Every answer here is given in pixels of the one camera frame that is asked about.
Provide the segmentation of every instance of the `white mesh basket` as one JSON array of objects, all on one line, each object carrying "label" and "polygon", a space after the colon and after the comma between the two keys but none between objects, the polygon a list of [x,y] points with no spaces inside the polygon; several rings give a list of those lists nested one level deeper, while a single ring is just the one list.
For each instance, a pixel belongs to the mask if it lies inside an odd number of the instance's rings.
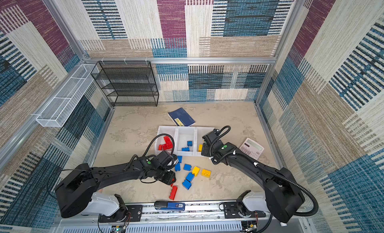
[{"label": "white mesh basket", "polygon": [[92,70],[98,69],[94,65],[81,65],[45,106],[36,121],[43,127],[61,128],[92,83]]}]

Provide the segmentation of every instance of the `calculator screen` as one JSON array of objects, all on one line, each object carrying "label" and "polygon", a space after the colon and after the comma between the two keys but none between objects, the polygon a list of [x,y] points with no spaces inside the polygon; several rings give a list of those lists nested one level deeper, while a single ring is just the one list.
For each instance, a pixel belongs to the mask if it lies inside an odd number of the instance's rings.
[{"label": "calculator screen", "polygon": [[255,144],[254,142],[250,141],[249,139],[247,140],[247,143],[252,145],[253,147],[255,147],[256,149],[262,151],[263,148],[261,148],[260,146],[258,146],[257,144]]}]

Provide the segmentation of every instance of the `yellow label on book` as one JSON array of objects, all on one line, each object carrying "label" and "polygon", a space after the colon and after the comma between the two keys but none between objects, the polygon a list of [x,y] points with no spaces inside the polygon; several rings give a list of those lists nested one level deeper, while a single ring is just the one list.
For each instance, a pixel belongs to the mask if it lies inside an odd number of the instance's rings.
[{"label": "yellow label on book", "polygon": [[184,126],[183,123],[179,120],[179,118],[175,118],[175,121],[176,121],[176,123],[177,123],[179,126]]}]

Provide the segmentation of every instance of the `marbled surface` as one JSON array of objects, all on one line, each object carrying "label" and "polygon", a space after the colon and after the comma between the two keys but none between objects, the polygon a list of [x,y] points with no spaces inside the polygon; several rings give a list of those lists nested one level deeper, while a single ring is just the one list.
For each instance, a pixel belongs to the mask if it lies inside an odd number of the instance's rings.
[{"label": "marbled surface", "polygon": [[[258,119],[252,102],[164,104],[157,107],[116,107],[94,166],[110,166],[128,162],[133,154],[141,156],[149,142],[156,136],[159,125],[174,125],[167,112],[183,107],[196,121],[194,126],[221,129],[231,126],[231,131],[222,140],[240,146],[249,137],[265,150],[259,160],[272,167],[276,162]],[[153,146],[148,154],[153,154]],[[188,172],[176,172],[178,190],[175,201],[236,199],[245,190],[255,192],[262,188],[239,170],[225,164],[213,165],[207,157],[184,156],[184,163],[210,170],[211,177],[199,175],[192,181],[189,190],[181,184]],[[162,182],[144,184],[139,180],[121,182],[103,189],[105,194],[119,194],[125,202],[154,202],[169,200],[171,188]]]}]

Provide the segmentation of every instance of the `notebook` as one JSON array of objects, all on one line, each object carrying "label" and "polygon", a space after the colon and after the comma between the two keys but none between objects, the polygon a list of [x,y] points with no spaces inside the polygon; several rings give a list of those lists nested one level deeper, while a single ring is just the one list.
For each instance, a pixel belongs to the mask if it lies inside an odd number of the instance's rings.
[{"label": "notebook", "polygon": [[191,126],[196,123],[183,108],[169,112],[168,115],[177,126]]}]

